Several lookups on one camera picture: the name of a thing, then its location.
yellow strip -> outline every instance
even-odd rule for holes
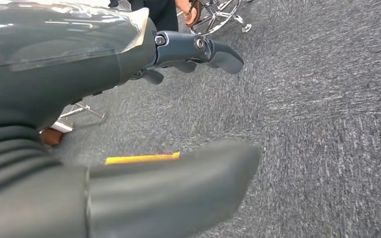
[[[139,162],[151,162],[151,161],[166,161],[177,160],[180,158],[180,152],[173,153],[171,155],[141,155],[141,156],[124,156],[124,157],[108,157],[106,159],[106,165],[113,164],[128,164]]]

bolt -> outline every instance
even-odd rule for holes
[[[200,37],[200,36],[195,37],[195,48],[198,51],[203,51],[204,50],[205,44],[204,44],[204,41],[203,41],[202,37]]]
[[[164,38],[164,36],[156,36],[155,37],[155,44],[158,45],[158,46],[162,46],[166,43],[166,39]]]

foot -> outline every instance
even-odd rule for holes
[[[195,8],[192,8],[192,11],[189,12],[184,12],[183,17],[185,18],[185,24],[190,25],[195,21],[195,18],[198,16],[198,12],[196,11]]]

gray carpet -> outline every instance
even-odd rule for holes
[[[381,237],[381,0],[255,0],[213,37],[246,61],[228,75],[163,70],[86,99],[55,153],[67,164],[187,151],[232,138],[261,166],[241,210],[202,237]]]

chrome leg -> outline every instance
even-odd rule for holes
[[[243,27],[242,27],[242,32],[243,32],[243,33],[248,32],[248,31],[252,28],[252,25],[246,23],[246,22],[243,20],[243,18],[241,18],[239,15],[234,15],[233,18],[234,18],[238,23],[240,23],[240,24],[243,26]]]
[[[79,106],[79,107],[81,107],[81,108],[83,108],[83,109],[86,110],[86,111],[91,112],[92,114],[94,114],[94,115],[96,115],[96,116],[98,116],[98,117],[104,118],[104,116],[105,116],[104,113],[101,114],[101,113],[98,113],[98,112],[92,110],[91,107],[90,107],[89,105],[85,105],[85,104],[83,104],[83,103],[76,103],[76,105]]]
[[[230,12],[224,12],[225,8],[227,8],[228,5],[230,5],[234,1],[236,1],[236,4],[234,5],[233,9]],[[216,32],[218,29],[224,26],[231,18],[233,18],[243,26],[242,32],[248,32],[251,29],[252,25],[246,24],[240,16],[236,15],[236,11],[241,1],[242,0],[223,0],[222,3],[220,3],[219,0],[204,0],[203,9],[205,9],[209,13],[209,16],[206,16],[203,19],[199,20],[197,24],[190,28],[190,31],[194,34],[206,36]],[[206,31],[198,31],[198,27],[200,27],[202,24],[206,22],[208,22],[208,27],[206,28]]]

